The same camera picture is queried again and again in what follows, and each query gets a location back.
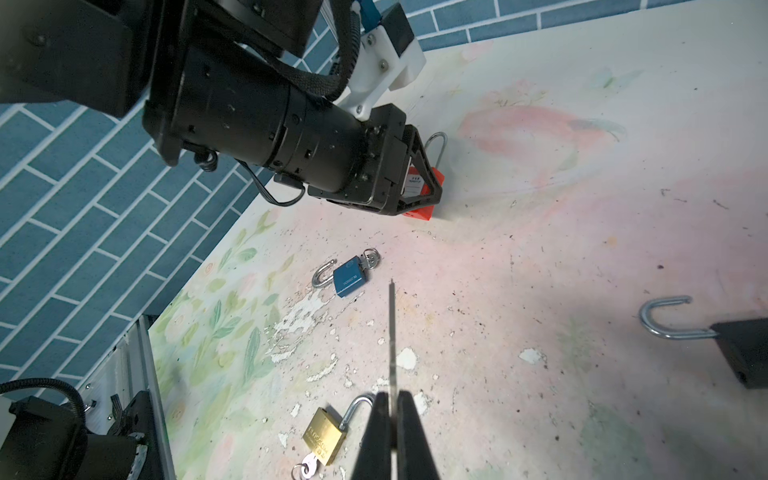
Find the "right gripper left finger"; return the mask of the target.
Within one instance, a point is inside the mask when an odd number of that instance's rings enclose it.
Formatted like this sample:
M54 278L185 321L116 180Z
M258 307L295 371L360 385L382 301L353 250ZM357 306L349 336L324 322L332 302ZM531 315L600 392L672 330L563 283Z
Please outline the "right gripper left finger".
M355 461L352 480L390 480L392 475L393 428L389 395L376 394Z

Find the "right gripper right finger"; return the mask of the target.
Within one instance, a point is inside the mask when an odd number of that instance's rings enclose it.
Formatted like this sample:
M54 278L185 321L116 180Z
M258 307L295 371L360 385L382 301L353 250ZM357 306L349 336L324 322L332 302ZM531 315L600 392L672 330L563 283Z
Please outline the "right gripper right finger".
M413 395L405 390L396 402L395 440L399 480L439 480L440 476L416 409Z

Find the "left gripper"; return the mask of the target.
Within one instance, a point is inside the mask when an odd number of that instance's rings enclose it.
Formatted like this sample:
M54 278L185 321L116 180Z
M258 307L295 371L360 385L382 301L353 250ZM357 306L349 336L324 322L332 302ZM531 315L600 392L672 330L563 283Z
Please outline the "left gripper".
M410 199L403 196L410 165L426 180L429 194ZM308 194L347 208L380 215L405 215L439 204L443 188L431 167L418 130L406 125L402 110L387 104L374 108L370 119L363 124L361 147L342 188L327 192L311 186Z

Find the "red padlock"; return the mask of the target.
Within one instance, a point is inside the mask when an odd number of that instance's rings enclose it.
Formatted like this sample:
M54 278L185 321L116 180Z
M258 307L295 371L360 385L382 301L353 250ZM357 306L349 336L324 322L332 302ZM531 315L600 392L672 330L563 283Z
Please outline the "red padlock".
M448 143L447 135L444 132L434 133L426 141L425 148L428 149L430 144L436 139L442 140L442 146L437 156L437 160L432 165L431 170L435 175L436 179L438 180L438 183L440 185L443 185L445 181L445 175L438 169L438 167L439 167L440 161L442 160L443 154L445 152L445 149ZM403 196L406 199L410 199L412 197L427 195L429 193L430 193L430 189L426 185L426 180L424 179L424 177L418 173L415 166L410 165L407 171L407 175L405 177ZM430 221L433 216L434 209L435 209L435 206L421 207L419 209L406 212L405 216L410 218L415 218L418 220Z

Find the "blue padlock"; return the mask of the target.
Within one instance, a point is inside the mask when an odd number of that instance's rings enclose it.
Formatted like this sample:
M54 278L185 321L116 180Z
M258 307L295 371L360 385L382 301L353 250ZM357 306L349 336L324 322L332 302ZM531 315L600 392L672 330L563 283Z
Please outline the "blue padlock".
M332 286L335 294L344 298L360 289L368 280L367 272L376 268L380 262L381 255L375 248L366 249L361 255L343 264L331 259L315 271L311 285L315 289Z

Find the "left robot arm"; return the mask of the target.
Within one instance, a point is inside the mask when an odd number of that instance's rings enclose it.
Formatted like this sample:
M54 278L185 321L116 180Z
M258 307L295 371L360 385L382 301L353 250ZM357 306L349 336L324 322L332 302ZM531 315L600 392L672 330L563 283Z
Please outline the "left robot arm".
M396 216L442 185L418 130L381 96L414 81L424 53L399 4L334 1L327 74L301 56L318 1L5 1L1 99L70 100L123 117L144 107L159 156L228 155L247 171L348 208Z

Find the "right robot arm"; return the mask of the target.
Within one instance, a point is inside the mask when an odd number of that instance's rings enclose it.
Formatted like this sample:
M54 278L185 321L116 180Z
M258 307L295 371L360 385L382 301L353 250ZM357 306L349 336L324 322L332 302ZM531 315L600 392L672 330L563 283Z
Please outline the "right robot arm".
M35 396L1 409L1 476L4 479L172 479L172 461L158 430L149 391L139 391L126 407L113 395L114 424L104 434L91 431L86 405L69 383L32 378L2 384L3 393L38 388L67 398L56 405ZM331 448L341 445L362 403L371 407L355 479L436 479L438 469L423 430L413 395L401 391L394 402L387 394L362 394L340 421L318 409L303 439L311 453L300 463L301 478L316 465L329 465Z

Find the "large brass padlock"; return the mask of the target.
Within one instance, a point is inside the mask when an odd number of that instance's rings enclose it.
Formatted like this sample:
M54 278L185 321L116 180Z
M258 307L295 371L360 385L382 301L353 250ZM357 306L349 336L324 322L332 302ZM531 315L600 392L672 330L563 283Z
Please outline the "large brass padlock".
M341 416L319 407L305 429L302 440L309 453L290 470L291 479L320 479L341 451L350 424L362 405L372 406L374 395L366 392L356 396Z

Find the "black padlock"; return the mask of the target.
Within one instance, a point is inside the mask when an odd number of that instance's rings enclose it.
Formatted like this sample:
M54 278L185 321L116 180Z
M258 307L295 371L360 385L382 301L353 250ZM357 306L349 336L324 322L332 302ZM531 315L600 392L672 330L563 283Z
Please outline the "black padlock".
M688 295L649 300L639 309L640 323L652 335L667 340L714 340L744 388L767 389L767 319L719 322L705 329L675 329L658 323L652 315L654 309L692 301Z

